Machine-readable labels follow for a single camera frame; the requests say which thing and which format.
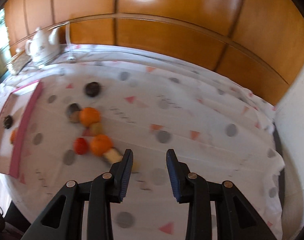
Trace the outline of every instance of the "wooden tray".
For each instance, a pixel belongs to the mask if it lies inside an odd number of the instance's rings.
[[[36,80],[12,91],[3,105],[0,113],[0,173],[19,177],[21,149],[28,122],[38,97],[43,89],[43,83]],[[5,116],[13,117],[10,129],[3,127]],[[14,145],[10,143],[11,132],[17,130]]]

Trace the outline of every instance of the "dark round fruit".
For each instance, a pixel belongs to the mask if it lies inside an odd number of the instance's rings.
[[[68,118],[70,119],[71,118],[71,115],[75,112],[80,112],[82,110],[82,108],[80,107],[79,104],[77,103],[73,103],[71,105],[69,105],[67,107],[67,110],[66,110],[66,115],[68,116]]]
[[[98,82],[91,82],[89,84],[86,84],[84,88],[84,93],[89,96],[94,98],[101,92],[101,85]]]
[[[11,115],[7,115],[4,119],[3,119],[3,127],[6,129],[10,129],[10,127],[13,124],[13,119]]]

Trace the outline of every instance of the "red fruit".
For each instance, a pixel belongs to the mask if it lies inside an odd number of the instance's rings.
[[[73,149],[77,154],[85,154],[89,150],[88,143],[84,138],[76,138],[73,143]]]

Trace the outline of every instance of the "white tablecloth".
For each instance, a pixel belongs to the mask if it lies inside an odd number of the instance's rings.
[[[109,170],[91,153],[71,152],[84,128],[69,123],[65,109],[79,103],[101,112],[115,147],[131,148],[140,165],[123,203],[111,207],[116,240],[185,238],[188,205],[173,198],[165,164],[169,148],[206,180],[231,180],[282,238],[278,175],[284,162],[274,150],[272,105],[228,78],[160,54],[76,45],[74,55],[75,64],[60,64],[64,53],[52,65],[26,67],[0,85],[1,110],[14,87],[44,82],[28,125],[20,178],[2,176],[30,222],[67,181],[90,181]],[[92,81],[103,91],[88,98],[83,88]]]

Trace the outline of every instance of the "white teapot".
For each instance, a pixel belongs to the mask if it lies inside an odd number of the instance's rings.
[[[54,59],[60,53],[58,27],[50,30],[36,29],[32,40],[27,40],[25,52],[31,56],[36,66],[45,64]]]

